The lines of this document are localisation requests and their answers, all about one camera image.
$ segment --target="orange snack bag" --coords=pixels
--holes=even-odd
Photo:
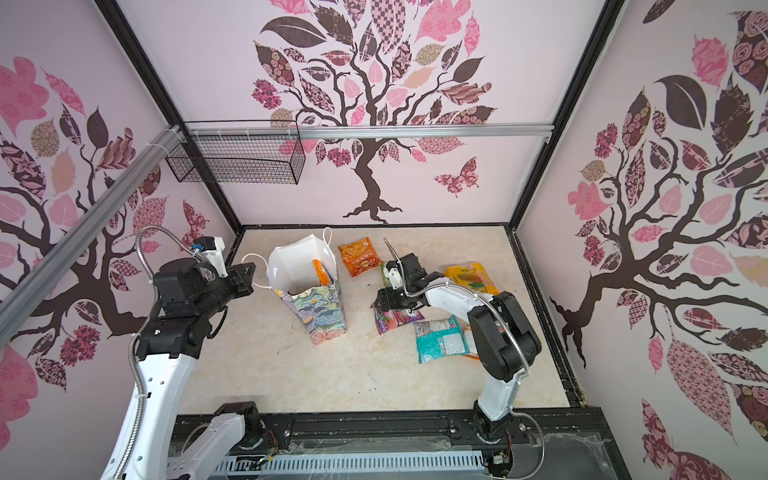
[[[379,266],[382,262],[368,237],[349,245],[342,245],[339,247],[339,252],[351,276],[358,276],[368,269]]]

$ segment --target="teal snack bag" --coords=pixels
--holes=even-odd
[[[416,322],[414,325],[419,363],[441,359],[444,356],[465,355],[468,352],[455,316],[451,315],[447,320]]]

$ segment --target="wall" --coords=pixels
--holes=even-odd
[[[765,478],[767,35],[631,2],[521,226],[633,478]]]
[[[7,5],[0,41],[5,298],[165,122],[88,0]],[[133,386],[128,333],[150,309],[132,238],[149,223],[233,239],[201,185],[179,185],[164,162],[143,182],[0,351],[4,478],[101,474]],[[144,247],[154,269],[180,256],[161,234]]]
[[[602,4],[121,3],[185,120],[302,125],[548,123]],[[307,141],[298,185],[222,187],[244,223],[508,221],[539,141]]]

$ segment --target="black wire mesh basket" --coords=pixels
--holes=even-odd
[[[200,156],[183,142],[170,151],[166,161],[180,182],[298,184],[306,155],[296,121],[265,122],[279,131],[264,134],[260,128],[258,134],[191,132],[187,142],[197,145]]]

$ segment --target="marble floor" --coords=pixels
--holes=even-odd
[[[310,233],[322,236],[321,230],[249,230],[235,263],[251,252],[269,258],[274,247]],[[386,237],[400,255],[415,253],[427,272],[482,263],[499,290],[518,298],[541,339],[543,350],[516,406],[568,406],[503,227],[401,227],[334,230],[331,247],[349,332],[329,342],[314,346],[301,322],[269,290],[233,300],[218,336],[205,342],[180,413],[213,413],[222,403],[243,400],[254,400],[260,412],[470,409],[485,380],[480,362],[453,356],[419,365],[413,326],[379,335],[370,307],[383,287],[381,272],[350,277],[337,249],[363,237],[370,237],[382,260],[391,260]],[[254,260],[261,263],[255,257],[247,261]],[[263,264],[257,266],[255,281],[267,283]],[[427,320],[449,317],[431,307],[421,311]]]

